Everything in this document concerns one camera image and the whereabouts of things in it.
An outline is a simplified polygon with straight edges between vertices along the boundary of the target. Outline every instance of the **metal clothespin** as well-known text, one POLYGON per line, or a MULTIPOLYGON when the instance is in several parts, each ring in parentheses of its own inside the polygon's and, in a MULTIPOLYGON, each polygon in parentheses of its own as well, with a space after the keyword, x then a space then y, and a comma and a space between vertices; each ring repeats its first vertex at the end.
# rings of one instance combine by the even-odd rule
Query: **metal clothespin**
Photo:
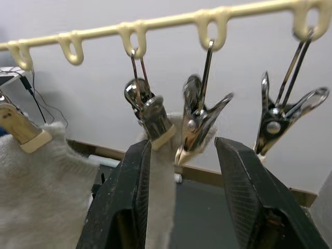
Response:
POLYGON ((310 45, 312 34, 313 31, 311 30, 309 33, 309 39, 306 42, 300 42, 283 80, 283 83, 281 84, 275 103, 273 103, 269 97, 270 83, 268 73, 265 72, 263 76, 261 83, 262 113, 258 136, 254 148, 256 154, 261 156, 262 159, 264 159, 267 151, 300 117, 318 107, 328 97, 329 90, 326 87, 320 87, 307 93, 296 104, 287 104, 303 59, 310 45), (292 79, 290 80, 285 99, 282 104, 280 104, 280 99, 285 89, 285 85, 297 60, 298 62, 295 67, 292 79))
POLYGON ((183 112, 182 145, 177 150, 175 165, 182 165, 204 150, 206 146, 204 142, 206 135, 220 112, 233 98, 233 93, 230 93, 211 109, 205 106, 205 94, 208 85, 213 44, 214 41, 211 40, 207 50, 203 81, 201 81, 198 76, 191 75, 183 87, 185 104, 183 112))
POLYGON ((150 90, 143 58, 141 58, 141 65, 144 79, 137 77, 135 52, 135 50, 132 50, 131 53, 135 78, 126 84, 124 97, 131 104, 139 124, 143 126, 147 133, 152 149, 158 150, 174 136, 175 126, 167 118, 163 106, 163 97, 155 96, 150 90))
POLYGON ((52 140, 51 134, 31 123, 12 104, 0 96, 0 126, 10 133, 28 154, 52 140))

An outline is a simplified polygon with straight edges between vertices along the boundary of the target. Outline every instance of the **beige plastic clip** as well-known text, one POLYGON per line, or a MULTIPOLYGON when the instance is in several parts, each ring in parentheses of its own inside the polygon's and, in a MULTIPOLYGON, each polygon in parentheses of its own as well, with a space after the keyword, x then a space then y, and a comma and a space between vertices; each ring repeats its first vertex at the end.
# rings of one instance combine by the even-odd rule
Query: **beige plastic clip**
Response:
POLYGON ((133 46, 130 42, 130 36, 133 33, 136 33, 139 47, 135 53, 135 59, 139 59, 144 56, 146 51, 146 32, 148 30, 187 25, 191 23, 197 26, 202 47, 208 49, 211 38, 208 37, 207 30, 210 22, 216 22, 218 26, 218 36, 215 39, 215 44, 213 46, 213 50, 216 51, 222 48, 226 41, 227 22, 230 19, 285 10, 292 11, 294 14, 293 30, 295 36, 302 41, 306 41, 309 32, 306 18, 308 11, 312 8, 316 8, 319 11, 318 24, 314 28, 312 36, 312 40, 317 40, 325 34, 330 25, 332 0, 274 0, 232 7, 218 7, 215 9, 199 10, 170 17, 123 22, 118 25, 100 27, 97 29, 72 31, 60 35, 10 41, 8 43, 1 43, 0 51, 10 50, 18 66, 24 70, 29 70, 32 67, 32 59, 29 53, 30 47, 60 43, 67 60, 71 64, 79 65, 84 59, 81 45, 81 42, 84 39, 120 35, 126 53, 128 56, 131 56, 133 46), (70 43, 74 44, 76 55, 71 53, 69 48, 70 43))
POLYGON ((10 133, 28 154, 52 140, 51 134, 33 125, 11 104, 0 104, 0 126, 10 133))

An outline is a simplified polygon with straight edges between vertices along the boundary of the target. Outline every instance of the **fabric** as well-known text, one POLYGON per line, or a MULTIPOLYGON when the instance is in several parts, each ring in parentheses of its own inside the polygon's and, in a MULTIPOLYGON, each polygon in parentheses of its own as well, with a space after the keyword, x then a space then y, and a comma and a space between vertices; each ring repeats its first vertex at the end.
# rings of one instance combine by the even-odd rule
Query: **fabric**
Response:
POLYGON ((43 127, 53 139, 26 154, 0 138, 1 248, 75 248, 98 165, 71 150, 65 128, 43 127))
MULTIPOLYGON (((169 248, 174 226, 174 158, 182 143, 182 116, 168 115, 168 118, 175 125, 175 135, 158 151, 151 151, 146 249, 169 248)), ((215 127, 211 128, 204 140, 205 145, 215 135, 216 130, 215 127)), ((145 139, 146 134, 141 137, 141 140, 145 139)))

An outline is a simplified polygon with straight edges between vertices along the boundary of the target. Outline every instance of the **white wall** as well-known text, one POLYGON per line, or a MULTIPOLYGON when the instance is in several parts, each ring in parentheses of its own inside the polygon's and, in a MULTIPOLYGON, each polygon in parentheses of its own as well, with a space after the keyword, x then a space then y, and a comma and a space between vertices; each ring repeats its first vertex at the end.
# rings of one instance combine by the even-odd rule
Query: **white wall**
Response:
MULTIPOLYGON (((0 42, 249 2, 4 1, 0 42)), ((261 76, 269 71, 270 92, 275 99, 297 47, 291 36, 292 25, 293 16, 288 12, 228 24, 226 43, 213 55, 207 88, 210 105, 231 91, 235 93, 217 121, 219 136, 253 146, 261 112, 261 76)), ((291 100, 320 86, 332 89, 331 44, 330 29, 310 46, 291 100)), ((69 138, 126 150, 141 130, 123 97, 124 85, 133 78, 130 59, 118 36, 84 41, 83 48, 81 66, 69 64, 59 45, 32 48, 37 89, 47 102, 65 113, 69 138)), ((10 63, 8 56, 0 53, 1 66, 10 63)), ((202 75, 204 61, 205 51, 193 25, 147 33, 145 64, 149 82, 155 93, 164 96, 168 112, 182 112, 182 86, 190 74, 202 75)), ((267 167, 287 186, 318 192, 330 172, 331 102, 330 98, 299 120, 269 151, 267 167)), ((191 165, 219 171, 213 144, 191 165)))

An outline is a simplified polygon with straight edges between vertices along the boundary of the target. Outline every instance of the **cream plastic hanger bar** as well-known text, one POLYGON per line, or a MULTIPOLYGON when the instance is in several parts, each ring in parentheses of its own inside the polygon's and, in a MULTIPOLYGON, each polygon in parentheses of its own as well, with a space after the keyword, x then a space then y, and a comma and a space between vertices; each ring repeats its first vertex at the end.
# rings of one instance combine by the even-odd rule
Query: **cream plastic hanger bar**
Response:
POLYGON ((133 46, 130 36, 136 33, 139 42, 135 57, 141 58, 146 51, 146 37, 148 30, 161 29, 185 24, 195 24, 198 29, 201 45, 207 49, 210 38, 208 37, 208 25, 215 22, 218 26, 218 37, 215 39, 213 50, 223 47, 226 40, 227 22, 236 17, 245 17, 263 13, 290 10, 294 14, 294 34, 300 40, 307 40, 309 27, 306 24, 308 11, 316 8, 319 11, 319 20, 314 28, 312 39, 319 39, 327 31, 332 10, 332 0, 276 0, 259 2, 233 7, 218 7, 215 9, 198 10, 182 15, 162 17, 149 20, 137 20, 134 22, 123 22, 118 25, 100 27, 90 30, 75 30, 68 33, 51 35, 32 39, 20 39, 0 44, 1 50, 9 50, 17 65, 24 69, 31 69, 33 63, 29 52, 31 47, 59 43, 67 60, 73 65, 80 65, 83 62, 84 54, 82 41, 103 36, 120 35, 124 49, 130 56, 133 46), (74 45, 76 54, 72 54, 70 44, 74 45))

